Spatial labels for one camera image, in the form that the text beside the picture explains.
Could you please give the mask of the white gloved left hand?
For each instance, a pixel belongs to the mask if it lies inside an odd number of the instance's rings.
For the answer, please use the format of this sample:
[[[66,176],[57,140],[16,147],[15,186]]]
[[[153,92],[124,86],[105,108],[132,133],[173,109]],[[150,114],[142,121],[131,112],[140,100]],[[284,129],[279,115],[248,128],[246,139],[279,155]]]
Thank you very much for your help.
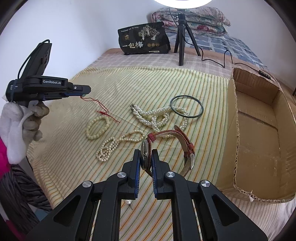
[[[42,138],[39,130],[41,119],[49,114],[43,102],[34,102],[29,107],[7,102],[1,112],[1,141],[9,164],[20,163],[26,156],[29,144]]]

